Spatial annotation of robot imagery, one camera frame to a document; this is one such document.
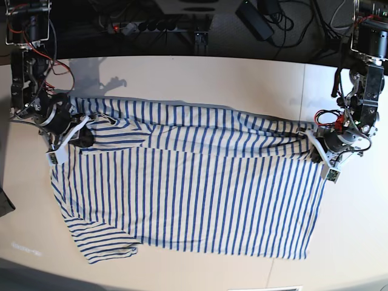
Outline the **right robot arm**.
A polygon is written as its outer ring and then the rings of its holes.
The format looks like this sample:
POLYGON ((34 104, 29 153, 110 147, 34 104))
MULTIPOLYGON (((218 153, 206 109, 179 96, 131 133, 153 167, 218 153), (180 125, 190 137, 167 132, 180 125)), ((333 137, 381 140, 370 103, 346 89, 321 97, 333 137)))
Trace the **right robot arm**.
POLYGON ((10 54, 10 120, 37 127, 53 150, 66 144, 92 146, 95 139, 86 115, 74 113, 68 93, 56 92, 47 81, 57 65, 71 72, 57 59, 56 50, 52 55, 42 52, 44 42, 56 36, 51 1, 6 1, 5 8, 5 43, 16 47, 10 54))

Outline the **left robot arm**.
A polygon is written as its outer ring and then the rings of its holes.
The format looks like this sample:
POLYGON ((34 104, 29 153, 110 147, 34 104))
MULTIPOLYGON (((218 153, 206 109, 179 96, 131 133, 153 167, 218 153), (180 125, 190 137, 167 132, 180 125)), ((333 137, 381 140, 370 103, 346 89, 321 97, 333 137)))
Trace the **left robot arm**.
POLYGON ((301 129, 313 145, 311 160, 322 163, 322 179, 336 182, 342 156, 363 155, 357 141, 370 141, 377 133, 378 100, 384 88, 387 61, 387 1, 355 1, 348 41, 339 45, 339 66, 332 97, 337 110, 319 110, 316 130, 301 129))

